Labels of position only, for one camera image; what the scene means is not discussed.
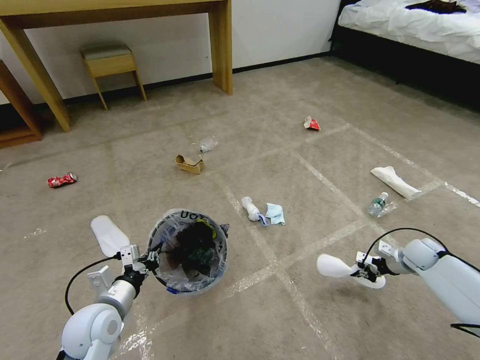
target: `dark clothing on bed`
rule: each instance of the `dark clothing on bed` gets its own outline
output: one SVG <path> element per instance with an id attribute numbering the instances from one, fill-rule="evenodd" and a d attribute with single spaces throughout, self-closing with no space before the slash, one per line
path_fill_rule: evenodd
<path id="1" fill-rule="evenodd" d="M 457 2 L 445 2 L 442 0 L 429 0 L 426 2 L 419 2 L 413 5 L 405 6 L 406 9 L 422 9 L 437 14 L 453 14 L 466 13 L 464 7 L 457 5 Z"/>

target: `stool cushion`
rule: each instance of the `stool cushion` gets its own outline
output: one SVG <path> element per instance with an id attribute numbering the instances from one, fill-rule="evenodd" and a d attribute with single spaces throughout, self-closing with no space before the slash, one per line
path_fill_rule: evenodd
<path id="1" fill-rule="evenodd" d="M 130 49 L 122 42 L 103 42 L 82 46 L 80 52 L 86 60 L 94 60 L 127 55 Z"/>

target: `red soda can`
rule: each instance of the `red soda can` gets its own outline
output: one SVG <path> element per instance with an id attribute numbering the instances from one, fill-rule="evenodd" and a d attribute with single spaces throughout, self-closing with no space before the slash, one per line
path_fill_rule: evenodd
<path id="1" fill-rule="evenodd" d="M 48 186 L 52 189 L 60 188 L 62 186 L 73 184 L 77 182 L 77 176 L 73 172 L 68 172 L 62 177 L 51 177 L 48 179 Z"/>

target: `white paper towel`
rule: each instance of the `white paper towel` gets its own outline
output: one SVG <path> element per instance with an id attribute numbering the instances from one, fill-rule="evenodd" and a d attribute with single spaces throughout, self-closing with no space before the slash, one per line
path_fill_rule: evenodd
<path id="1" fill-rule="evenodd" d="M 376 167 L 370 172 L 406 199 L 410 199 L 416 193 L 421 193 L 420 190 L 403 181 L 393 166 Z"/>

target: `desk leg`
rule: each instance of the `desk leg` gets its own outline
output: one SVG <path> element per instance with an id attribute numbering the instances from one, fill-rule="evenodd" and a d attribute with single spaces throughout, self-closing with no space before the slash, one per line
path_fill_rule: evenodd
<path id="1" fill-rule="evenodd" d="M 65 132 L 69 131 L 70 119 L 67 107 L 25 31 L 21 28 L 9 26 L 8 22 L 3 18 L 0 18 L 0 30 L 5 35 L 62 129 Z"/>
<path id="2" fill-rule="evenodd" d="M 232 2 L 217 1 L 208 12 L 213 82 L 229 95 L 232 80 Z"/>

